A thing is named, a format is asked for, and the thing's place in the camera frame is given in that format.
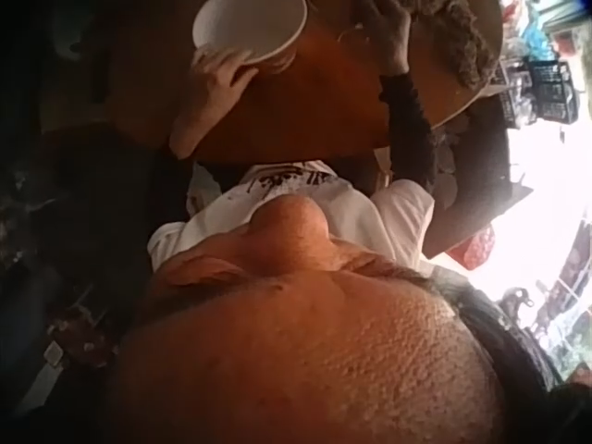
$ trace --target eyebrow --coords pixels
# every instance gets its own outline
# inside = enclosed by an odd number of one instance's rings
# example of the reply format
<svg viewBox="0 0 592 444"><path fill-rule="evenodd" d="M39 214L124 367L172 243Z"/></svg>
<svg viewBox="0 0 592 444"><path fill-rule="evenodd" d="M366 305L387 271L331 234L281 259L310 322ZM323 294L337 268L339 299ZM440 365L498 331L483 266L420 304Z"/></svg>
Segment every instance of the eyebrow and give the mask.
<svg viewBox="0 0 592 444"><path fill-rule="evenodd" d="M435 288L434 281L431 278L425 277L410 268L395 267L378 275L366 275L363 270L356 270L355 273L368 278L402 280L415 285L415 287L419 287L430 294L439 295L439 292ZM228 275L225 273L223 276L208 278L188 285L176 286L166 296L144 306L140 310L140 314L134 323L134 328L150 326L167 317L187 311L220 296L224 296L238 288L254 282L255 280L256 279L253 277Z"/></svg>
<svg viewBox="0 0 592 444"><path fill-rule="evenodd" d="M147 327L167 317L197 307L224 296L253 281L251 277L232 275L205 279L200 282L178 285L158 300L144 306L136 318L135 328Z"/></svg>

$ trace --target brown table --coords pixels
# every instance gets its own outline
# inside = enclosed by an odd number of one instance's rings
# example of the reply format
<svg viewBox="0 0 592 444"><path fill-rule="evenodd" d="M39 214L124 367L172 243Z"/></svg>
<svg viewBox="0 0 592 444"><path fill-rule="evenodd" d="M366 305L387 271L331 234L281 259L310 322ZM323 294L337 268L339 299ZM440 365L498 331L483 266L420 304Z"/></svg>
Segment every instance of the brown table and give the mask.
<svg viewBox="0 0 592 444"><path fill-rule="evenodd" d="M293 65L253 82L236 108L203 140L200 160L327 159L388 145L387 110L377 100L376 68L364 52L364 42L355 37L337 41L344 3L314 2L317 7L311 8ZM471 3L498 54L498 0ZM143 0L118 31L107 110L116 127L140 144L158 147L167 141L193 51L191 26L203 4L204 0ZM478 95L458 84L439 62L429 32L417 26L410 64L433 125L456 115Z"/></svg>

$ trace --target white paper bowl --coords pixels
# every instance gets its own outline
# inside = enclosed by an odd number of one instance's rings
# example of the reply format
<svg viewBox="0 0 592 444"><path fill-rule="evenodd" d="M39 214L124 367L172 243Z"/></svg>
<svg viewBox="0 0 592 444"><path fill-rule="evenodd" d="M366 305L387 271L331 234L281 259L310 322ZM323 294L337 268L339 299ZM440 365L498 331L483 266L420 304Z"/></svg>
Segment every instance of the white paper bowl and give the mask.
<svg viewBox="0 0 592 444"><path fill-rule="evenodd" d="M208 0L193 22L193 43L213 49L250 49L247 64L285 69L308 15L305 0Z"/></svg>

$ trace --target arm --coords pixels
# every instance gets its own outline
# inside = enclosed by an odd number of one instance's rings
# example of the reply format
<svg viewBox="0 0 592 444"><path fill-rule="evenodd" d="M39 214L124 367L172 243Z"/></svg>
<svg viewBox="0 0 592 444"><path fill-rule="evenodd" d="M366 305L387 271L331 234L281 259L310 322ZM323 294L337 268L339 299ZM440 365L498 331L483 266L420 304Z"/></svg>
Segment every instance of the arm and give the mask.
<svg viewBox="0 0 592 444"><path fill-rule="evenodd" d="M409 76L411 16L398 0L357 0L357 6L382 74L380 100L388 105L394 177L412 180L431 193L436 178L435 147Z"/></svg>
<svg viewBox="0 0 592 444"><path fill-rule="evenodd" d="M380 100L388 105L393 177L408 179L430 194L436 180L436 147L409 74L381 77Z"/></svg>
<svg viewBox="0 0 592 444"><path fill-rule="evenodd" d="M251 68L235 79L250 54L236 50L208 52L204 48L195 52L169 146L154 157L147 203L149 235L166 223L187 220L185 203L195 148L234 107L257 74L257 69Z"/></svg>

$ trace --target white shirt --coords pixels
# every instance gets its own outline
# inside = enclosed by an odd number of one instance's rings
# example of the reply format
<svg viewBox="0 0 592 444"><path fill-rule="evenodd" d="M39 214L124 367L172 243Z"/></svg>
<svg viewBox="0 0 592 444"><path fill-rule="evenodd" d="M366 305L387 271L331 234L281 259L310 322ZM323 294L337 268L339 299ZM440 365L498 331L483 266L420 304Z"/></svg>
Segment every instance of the white shirt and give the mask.
<svg viewBox="0 0 592 444"><path fill-rule="evenodd" d="M196 193L190 186L189 197ZM249 222L265 202L283 194L313 199L327 217L329 232L382 254L398 265L417 268L434 199L410 180L397 180L368 198L322 162L254 166L239 185L193 214L189 222L166 224L148 242L156 270L166 259L209 236Z"/></svg>

